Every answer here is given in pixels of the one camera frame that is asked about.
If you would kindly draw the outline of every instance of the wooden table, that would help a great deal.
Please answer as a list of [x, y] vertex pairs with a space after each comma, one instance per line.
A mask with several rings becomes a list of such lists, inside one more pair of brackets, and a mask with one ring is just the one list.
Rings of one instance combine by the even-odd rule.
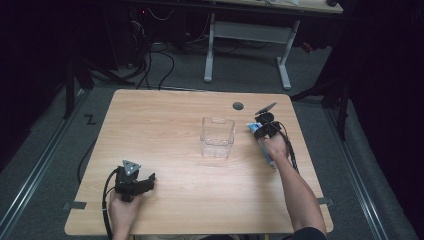
[[[104, 184], [122, 160], [142, 165], [139, 180], [156, 173], [133, 234], [293, 232], [277, 171], [268, 165], [246, 124], [276, 101], [275, 119], [288, 131], [300, 174], [323, 197], [290, 98], [282, 94], [118, 90], [110, 104], [65, 226], [70, 235], [105, 235]], [[243, 110], [233, 109], [241, 102]], [[228, 159], [202, 157], [203, 117], [235, 121]], [[321, 205], [327, 230], [333, 223]]]

